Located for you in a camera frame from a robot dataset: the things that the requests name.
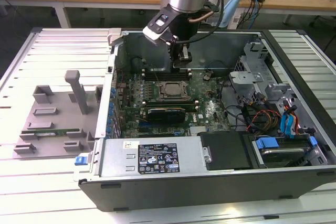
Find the gray plastic stand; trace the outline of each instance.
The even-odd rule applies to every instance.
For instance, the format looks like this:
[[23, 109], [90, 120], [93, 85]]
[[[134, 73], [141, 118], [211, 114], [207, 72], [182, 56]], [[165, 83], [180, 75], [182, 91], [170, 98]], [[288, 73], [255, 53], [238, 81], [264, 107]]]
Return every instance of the gray plastic stand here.
[[76, 156], [93, 149], [102, 87], [85, 92], [79, 77], [78, 70], [65, 75], [73, 93], [36, 87], [13, 158]]

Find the green circuit board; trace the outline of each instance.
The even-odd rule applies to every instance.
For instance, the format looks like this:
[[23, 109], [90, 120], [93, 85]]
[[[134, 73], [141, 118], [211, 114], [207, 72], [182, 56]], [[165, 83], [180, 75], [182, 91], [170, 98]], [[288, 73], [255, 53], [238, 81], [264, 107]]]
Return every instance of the green circuit board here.
[[[121, 103], [125, 116], [122, 137], [191, 136], [196, 126], [201, 126], [198, 129], [202, 131], [229, 130], [229, 122], [218, 100], [218, 83], [222, 78], [204, 81], [205, 74], [205, 71], [192, 71], [192, 78], [184, 81], [145, 81], [136, 74], [123, 76], [126, 84]], [[167, 101], [162, 94], [163, 86], [183, 87], [183, 91], [178, 91], [178, 94], [186, 103], [175, 101], [170, 104], [171, 97]], [[185, 120], [175, 124], [148, 122], [145, 113], [152, 108], [183, 108], [186, 111]]]

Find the circuit board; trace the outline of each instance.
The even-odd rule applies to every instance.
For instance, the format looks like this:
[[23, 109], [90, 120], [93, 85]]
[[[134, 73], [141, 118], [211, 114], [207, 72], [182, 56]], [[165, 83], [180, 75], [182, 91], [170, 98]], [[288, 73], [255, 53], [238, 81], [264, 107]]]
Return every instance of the circuit board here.
[[[229, 130], [218, 100], [220, 78], [205, 81], [205, 71], [192, 71], [184, 81], [145, 81], [139, 75], [122, 76], [120, 108], [125, 116], [123, 138], [192, 136], [201, 131]], [[165, 108], [181, 109], [184, 119], [175, 123], [149, 122], [146, 113]]]

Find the cpu socket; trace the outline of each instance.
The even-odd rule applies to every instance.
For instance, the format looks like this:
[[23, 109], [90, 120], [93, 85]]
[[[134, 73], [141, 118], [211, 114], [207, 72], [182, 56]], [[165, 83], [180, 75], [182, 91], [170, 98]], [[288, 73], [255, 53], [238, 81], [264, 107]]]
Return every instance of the cpu socket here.
[[191, 99], [187, 92], [187, 83], [184, 81], [160, 82], [160, 100], [188, 101]]

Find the blue plastic clip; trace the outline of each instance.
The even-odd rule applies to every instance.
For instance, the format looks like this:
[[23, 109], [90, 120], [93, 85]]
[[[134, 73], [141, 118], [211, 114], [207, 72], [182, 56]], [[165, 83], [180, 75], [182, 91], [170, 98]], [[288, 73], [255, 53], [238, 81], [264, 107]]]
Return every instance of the blue plastic clip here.
[[316, 140], [315, 137], [311, 136], [311, 137], [309, 138], [309, 140], [310, 140], [310, 143], [311, 143], [311, 145], [312, 145], [313, 147], [316, 147], [316, 146], [317, 146], [317, 140]]
[[75, 158], [75, 165], [87, 165], [88, 164], [88, 158], [87, 157], [82, 157], [78, 156]]
[[278, 148], [279, 144], [275, 137], [261, 137], [256, 140], [258, 149], [263, 148]]

